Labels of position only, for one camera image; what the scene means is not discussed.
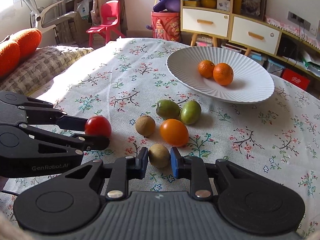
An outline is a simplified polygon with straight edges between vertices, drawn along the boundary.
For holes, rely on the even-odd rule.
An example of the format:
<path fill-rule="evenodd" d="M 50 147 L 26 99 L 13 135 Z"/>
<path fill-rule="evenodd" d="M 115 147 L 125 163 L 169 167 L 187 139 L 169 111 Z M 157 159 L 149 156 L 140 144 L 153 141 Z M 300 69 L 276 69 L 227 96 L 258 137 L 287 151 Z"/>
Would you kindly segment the orange tomato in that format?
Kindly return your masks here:
<path fill-rule="evenodd" d="M 189 132 L 184 123 L 176 119 L 167 119 L 160 126 L 162 139 L 171 146 L 181 147 L 188 143 Z"/>

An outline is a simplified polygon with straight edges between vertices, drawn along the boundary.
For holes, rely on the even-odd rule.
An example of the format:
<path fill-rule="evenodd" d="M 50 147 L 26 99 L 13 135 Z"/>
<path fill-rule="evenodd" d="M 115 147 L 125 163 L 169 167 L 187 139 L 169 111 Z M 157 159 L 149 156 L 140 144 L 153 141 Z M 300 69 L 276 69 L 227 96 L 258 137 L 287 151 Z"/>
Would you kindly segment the red printed bucket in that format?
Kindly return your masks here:
<path fill-rule="evenodd" d="M 181 17 L 179 12 L 151 12 L 153 38 L 180 42 Z"/>

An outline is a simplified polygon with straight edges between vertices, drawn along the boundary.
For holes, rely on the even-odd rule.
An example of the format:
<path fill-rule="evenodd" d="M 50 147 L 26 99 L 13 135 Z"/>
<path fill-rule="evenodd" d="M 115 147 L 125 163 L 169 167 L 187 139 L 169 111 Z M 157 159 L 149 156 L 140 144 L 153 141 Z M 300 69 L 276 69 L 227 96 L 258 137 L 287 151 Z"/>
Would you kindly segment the pink lace cabinet cloth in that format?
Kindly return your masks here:
<path fill-rule="evenodd" d="M 265 20 L 268 24 L 273 25 L 275 27 L 278 27 L 284 31 L 287 31 L 288 33 L 291 33 L 292 35 L 295 35 L 296 37 L 299 37 L 301 40 L 307 42 L 311 46 L 313 46 L 316 49 L 319 49 L 319 41 L 311 36 L 309 36 L 306 32 L 307 29 L 304 27 L 304 25 L 301 23 L 299 26 L 294 27 L 292 25 L 279 22 L 278 20 L 275 20 L 274 18 L 265 17 Z"/>

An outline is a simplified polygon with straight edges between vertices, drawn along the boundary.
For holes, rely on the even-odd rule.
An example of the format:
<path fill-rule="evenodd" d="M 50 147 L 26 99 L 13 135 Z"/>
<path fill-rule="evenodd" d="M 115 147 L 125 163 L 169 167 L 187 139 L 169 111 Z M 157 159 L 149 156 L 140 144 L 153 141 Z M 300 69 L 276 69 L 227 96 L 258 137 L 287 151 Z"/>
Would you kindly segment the red tomato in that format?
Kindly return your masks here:
<path fill-rule="evenodd" d="M 112 133 L 110 122 L 102 115 L 89 118 L 85 124 L 85 134 L 109 138 Z"/>

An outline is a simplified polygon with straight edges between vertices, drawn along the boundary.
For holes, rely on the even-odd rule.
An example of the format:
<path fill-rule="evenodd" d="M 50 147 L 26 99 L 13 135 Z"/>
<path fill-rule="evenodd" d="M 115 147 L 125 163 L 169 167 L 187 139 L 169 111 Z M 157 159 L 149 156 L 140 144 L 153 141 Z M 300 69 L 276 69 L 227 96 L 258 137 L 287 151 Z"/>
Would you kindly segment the white office chair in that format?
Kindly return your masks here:
<path fill-rule="evenodd" d="M 63 5 L 63 0 L 54 2 L 47 7 L 38 7 L 35 0 L 21 0 L 21 2 L 23 2 L 30 10 L 30 26 L 38 29 L 41 33 L 45 33 L 52 29 L 56 31 L 56 27 L 60 23 L 71 20 L 76 16 L 76 12 L 71 11 L 66 14 L 56 16 L 52 19 L 46 19 L 46 16 L 50 12 L 53 12 L 54 9 L 57 9 L 60 5 Z"/>

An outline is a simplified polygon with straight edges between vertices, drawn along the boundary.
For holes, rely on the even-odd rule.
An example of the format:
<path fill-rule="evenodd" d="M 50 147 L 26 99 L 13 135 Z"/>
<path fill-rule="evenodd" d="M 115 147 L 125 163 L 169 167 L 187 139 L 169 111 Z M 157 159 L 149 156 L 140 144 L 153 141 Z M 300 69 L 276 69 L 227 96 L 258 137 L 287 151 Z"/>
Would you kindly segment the low wooden tv cabinet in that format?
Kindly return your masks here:
<path fill-rule="evenodd" d="M 275 57 L 319 80 L 318 76 L 305 69 L 302 65 L 278 55 L 280 41 L 284 37 L 297 42 L 298 48 L 308 48 L 317 54 L 319 53 L 318 48 L 302 39 L 302 37 L 284 29 L 242 15 L 230 15 L 228 34 L 230 42 Z"/>

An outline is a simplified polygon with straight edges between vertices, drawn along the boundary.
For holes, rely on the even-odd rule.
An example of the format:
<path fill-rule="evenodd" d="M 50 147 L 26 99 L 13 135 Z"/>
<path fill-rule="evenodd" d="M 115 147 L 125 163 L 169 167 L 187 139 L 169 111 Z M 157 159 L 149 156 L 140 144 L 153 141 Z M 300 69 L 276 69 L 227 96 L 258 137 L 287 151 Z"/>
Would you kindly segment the orange right in plate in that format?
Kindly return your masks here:
<path fill-rule="evenodd" d="M 221 86 L 230 85 L 233 81 L 234 72 L 226 63 L 218 63 L 213 70 L 213 78 Z"/>

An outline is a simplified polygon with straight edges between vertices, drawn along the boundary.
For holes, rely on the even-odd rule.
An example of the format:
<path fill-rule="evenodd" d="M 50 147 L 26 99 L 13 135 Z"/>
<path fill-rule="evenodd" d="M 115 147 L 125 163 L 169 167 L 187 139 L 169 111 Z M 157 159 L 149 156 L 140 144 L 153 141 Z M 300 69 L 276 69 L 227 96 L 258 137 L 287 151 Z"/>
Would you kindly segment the purple toy ball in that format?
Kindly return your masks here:
<path fill-rule="evenodd" d="M 153 6 L 154 12 L 180 12 L 181 0 L 156 0 Z"/>

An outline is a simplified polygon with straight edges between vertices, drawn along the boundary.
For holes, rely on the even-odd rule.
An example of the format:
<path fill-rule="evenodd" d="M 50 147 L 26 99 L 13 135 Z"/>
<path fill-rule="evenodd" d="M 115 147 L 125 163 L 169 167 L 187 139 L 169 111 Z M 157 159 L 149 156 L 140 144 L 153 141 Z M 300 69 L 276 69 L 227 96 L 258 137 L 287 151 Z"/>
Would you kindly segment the orange in plate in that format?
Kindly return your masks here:
<path fill-rule="evenodd" d="M 214 70 L 215 64 L 210 60 L 203 60 L 197 65 L 197 69 L 199 74 L 207 79 L 210 79 L 213 77 L 213 70 Z"/>
<path fill-rule="evenodd" d="M 213 70 L 213 78 L 221 86 L 230 85 L 233 81 L 234 72 L 226 63 L 218 63 Z"/>

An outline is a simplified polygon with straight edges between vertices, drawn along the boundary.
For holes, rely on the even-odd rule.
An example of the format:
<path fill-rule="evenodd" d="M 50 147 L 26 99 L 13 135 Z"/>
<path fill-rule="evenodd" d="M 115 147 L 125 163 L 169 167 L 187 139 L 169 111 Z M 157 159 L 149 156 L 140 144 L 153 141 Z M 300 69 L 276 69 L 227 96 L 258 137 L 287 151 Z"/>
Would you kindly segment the green fruit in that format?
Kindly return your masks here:
<path fill-rule="evenodd" d="M 162 119 L 177 119 L 180 115 L 180 107 L 177 103 L 163 99 L 157 102 L 156 113 Z"/>
<path fill-rule="evenodd" d="M 197 122 L 201 115 L 201 106 L 198 102 L 188 101 L 182 108 L 180 120 L 185 125 L 192 125 Z"/>

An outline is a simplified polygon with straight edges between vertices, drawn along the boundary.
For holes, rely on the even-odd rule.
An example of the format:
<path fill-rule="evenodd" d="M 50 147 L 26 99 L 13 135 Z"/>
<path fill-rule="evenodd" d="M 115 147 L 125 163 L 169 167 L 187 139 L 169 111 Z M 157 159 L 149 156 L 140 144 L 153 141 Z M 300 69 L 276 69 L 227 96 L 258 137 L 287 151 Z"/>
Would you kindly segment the brown round fruit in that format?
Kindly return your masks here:
<path fill-rule="evenodd" d="M 140 135 L 148 137 L 154 133 L 156 123 L 152 117 L 144 115 L 137 119 L 135 129 Z"/>
<path fill-rule="evenodd" d="M 170 163 L 170 153 L 161 144 L 154 144 L 148 151 L 149 162 L 156 168 L 165 168 Z"/>

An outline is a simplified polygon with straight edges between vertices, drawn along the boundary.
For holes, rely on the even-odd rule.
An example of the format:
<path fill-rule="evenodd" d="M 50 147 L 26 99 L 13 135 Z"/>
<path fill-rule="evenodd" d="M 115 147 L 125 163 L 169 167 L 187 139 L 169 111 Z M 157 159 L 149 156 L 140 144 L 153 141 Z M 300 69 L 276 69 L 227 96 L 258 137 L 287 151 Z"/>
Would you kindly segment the wooden desk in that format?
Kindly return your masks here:
<path fill-rule="evenodd" d="M 77 11 L 78 7 L 77 4 L 83 2 L 84 0 L 68 0 L 66 5 L 66 11 Z M 97 10 L 99 12 L 99 16 L 101 17 L 101 7 L 103 4 L 112 1 L 112 0 L 97 0 Z M 120 18 L 118 21 L 117 30 L 121 31 L 121 24 L 123 20 L 123 13 L 125 8 L 124 0 L 118 0 L 120 2 Z M 86 33 L 86 31 L 89 29 L 89 27 L 92 26 L 91 23 L 88 22 L 88 20 L 83 20 L 80 16 L 80 13 L 77 12 L 75 18 L 73 18 L 74 27 L 71 27 L 71 33 L 72 36 L 77 44 L 82 44 L 89 41 L 89 34 Z"/>

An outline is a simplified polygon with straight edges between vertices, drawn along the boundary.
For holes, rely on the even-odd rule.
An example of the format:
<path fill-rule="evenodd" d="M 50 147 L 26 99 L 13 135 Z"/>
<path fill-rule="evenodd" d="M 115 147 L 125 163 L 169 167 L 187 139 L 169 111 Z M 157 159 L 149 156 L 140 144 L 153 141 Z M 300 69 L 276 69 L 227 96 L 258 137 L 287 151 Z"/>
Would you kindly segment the orange plush pillow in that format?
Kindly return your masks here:
<path fill-rule="evenodd" d="M 13 72 L 17 66 L 28 59 L 42 40 L 39 29 L 29 28 L 8 35 L 1 41 L 1 79 Z"/>

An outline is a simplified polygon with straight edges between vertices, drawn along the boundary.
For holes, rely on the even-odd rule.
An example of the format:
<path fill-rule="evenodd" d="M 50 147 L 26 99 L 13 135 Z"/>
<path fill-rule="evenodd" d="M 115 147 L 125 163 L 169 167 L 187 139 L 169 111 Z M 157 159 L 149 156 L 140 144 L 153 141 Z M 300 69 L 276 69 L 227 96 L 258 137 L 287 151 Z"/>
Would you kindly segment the floral tablecloth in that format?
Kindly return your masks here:
<path fill-rule="evenodd" d="M 156 113 L 157 102 L 171 100 L 181 113 L 194 100 L 201 115 L 194 124 L 184 124 L 189 141 L 176 147 L 181 156 L 211 164 L 226 159 L 292 189 L 305 204 L 298 229 L 283 235 L 241 231 L 210 202 L 191 198 L 190 181 L 174 177 L 171 159 L 165 168 L 156 168 L 148 156 L 144 178 L 129 180 L 128 197 L 108 202 L 95 220 L 79 229 L 22 229 L 14 215 L 22 192 L 63 173 L 1 177 L 1 191 L 12 195 L 1 211 L 1 239 L 319 239 L 319 100 L 270 73 L 274 93 L 262 102 L 223 102 L 196 92 L 167 69 L 168 56 L 187 47 L 151 38 L 120 39 L 82 57 L 28 97 L 71 116 L 88 120 L 102 115 L 110 122 L 109 146 L 85 151 L 81 165 L 136 157 L 141 148 L 149 151 L 154 144 L 170 153 L 174 146 L 160 135 L 165 120 Z M 148 137 L 135 129 L 144 115 L 156 123 Z"/>

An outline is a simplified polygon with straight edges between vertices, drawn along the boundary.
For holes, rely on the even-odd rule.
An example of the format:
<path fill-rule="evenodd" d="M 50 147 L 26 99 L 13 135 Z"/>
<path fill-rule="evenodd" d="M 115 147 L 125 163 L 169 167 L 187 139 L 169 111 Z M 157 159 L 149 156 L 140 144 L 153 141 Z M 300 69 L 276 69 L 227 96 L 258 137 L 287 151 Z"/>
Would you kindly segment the wall power outlet strip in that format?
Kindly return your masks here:
<path fill-rule="evenodd" d="M 310 22 L 308 22 L 307 20 L 299 17 L 298 15 L 296 15 L 296 14 L 290 12 L 290 11 L 288 12 L 287 19 L 290 22 L 294 23 L 294 24 L 297 24 L 297 25 L 300 25 L 300 26 L 304 27 L 304 29 L 306 31 L 310 30 L 310 27 L 311 27 L 311 23 Z"/>

